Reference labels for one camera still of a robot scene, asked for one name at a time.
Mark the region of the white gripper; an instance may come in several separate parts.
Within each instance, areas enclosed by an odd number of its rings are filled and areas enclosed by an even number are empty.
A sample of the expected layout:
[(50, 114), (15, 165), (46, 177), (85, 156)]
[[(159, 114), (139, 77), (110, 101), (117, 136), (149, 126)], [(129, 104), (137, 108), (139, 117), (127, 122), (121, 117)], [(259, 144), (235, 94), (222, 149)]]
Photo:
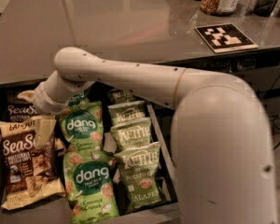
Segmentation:
[[(33, 102), (39, 114), (57, 115), (68, 104), (68, 97), (63, 90), (52, 81), (41, 82), (35, 90), (22, 91), (17, 98), (26, 102)], [(52, 134), (56, 125), (53, 116), (34, 116), (35, 123), (35, 149), (42, 149), (52, 144)]]

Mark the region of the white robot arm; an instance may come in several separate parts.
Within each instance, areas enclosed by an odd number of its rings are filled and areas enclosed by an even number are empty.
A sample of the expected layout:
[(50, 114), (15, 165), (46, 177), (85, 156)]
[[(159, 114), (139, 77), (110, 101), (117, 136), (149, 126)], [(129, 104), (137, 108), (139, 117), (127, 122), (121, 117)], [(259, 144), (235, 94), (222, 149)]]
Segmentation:
[(277, 224), (273, 136), (262, 103), (230, 74), (101, 59), (64, 48), (29, 96), (58, 114), (99, 81), (174, 110), (172, 155), (182, 224)]

